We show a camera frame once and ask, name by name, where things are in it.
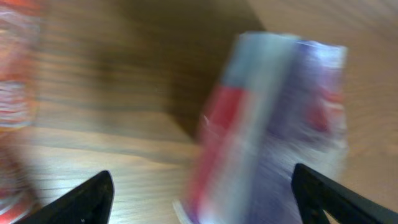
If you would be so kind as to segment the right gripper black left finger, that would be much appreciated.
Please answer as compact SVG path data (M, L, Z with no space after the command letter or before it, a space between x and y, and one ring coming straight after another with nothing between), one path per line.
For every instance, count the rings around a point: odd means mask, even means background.
M113 198L111 174L103 170L16 224L108 224Z

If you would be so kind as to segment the orange red snack bar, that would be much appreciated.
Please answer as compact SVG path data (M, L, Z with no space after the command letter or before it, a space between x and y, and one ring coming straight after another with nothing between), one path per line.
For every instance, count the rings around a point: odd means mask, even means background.
M35 209L14 147L34 117L34 53L42 3L1 1L1 223L15 223Z

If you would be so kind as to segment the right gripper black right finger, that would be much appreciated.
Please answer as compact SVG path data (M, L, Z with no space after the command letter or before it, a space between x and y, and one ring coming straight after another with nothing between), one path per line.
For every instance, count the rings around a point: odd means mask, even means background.
M397 223L397 213L370 201L334 180L296 164L291 181L304 224L327 224L329 213L338 223Z

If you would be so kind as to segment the purple red tissue pack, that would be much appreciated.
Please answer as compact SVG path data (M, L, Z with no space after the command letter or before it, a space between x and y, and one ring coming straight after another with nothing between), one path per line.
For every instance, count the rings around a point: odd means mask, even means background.
M238 35L201 116L202 148L181 223L300 223L294 167L328 177L348 151L341 75L347 48L296 35Z

